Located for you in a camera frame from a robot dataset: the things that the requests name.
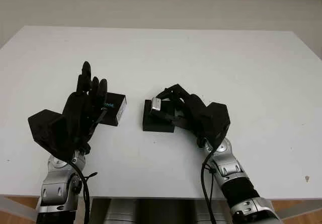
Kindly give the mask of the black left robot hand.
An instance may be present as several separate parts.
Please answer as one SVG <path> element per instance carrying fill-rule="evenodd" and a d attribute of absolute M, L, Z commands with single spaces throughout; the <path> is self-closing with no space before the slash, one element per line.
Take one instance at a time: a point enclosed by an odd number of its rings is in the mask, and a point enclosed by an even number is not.
<path fill-rule="evenodd" d="M 89 141 L 97 125 L 107 113 L 107 80 L 91 76 L 91 66 L 85 61 L 78 76 L 76 91 L 71 93 L 63 109 L 72 146 L 84 155 L 90 153 Z"/>

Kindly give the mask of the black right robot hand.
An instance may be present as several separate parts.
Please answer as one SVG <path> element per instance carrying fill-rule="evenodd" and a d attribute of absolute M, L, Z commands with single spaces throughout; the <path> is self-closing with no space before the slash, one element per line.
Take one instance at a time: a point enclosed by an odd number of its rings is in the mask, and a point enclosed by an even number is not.
<path fill-rule="evenodd" d="M 201 111 L 206 108 L 202 100 L 195 94 L 189 94 L 179 84 L 165 88 L 156 96 L 157 101 L 169 99 L 174 109 L 183 113 L 175 116 L 160 109 L 151 109 L 150 113 L 159 119 L 165 120 L 174 126 L 191 131 L 197 137 L 197 146 L 203 148 L 204 134 L 199 126 Z"/>

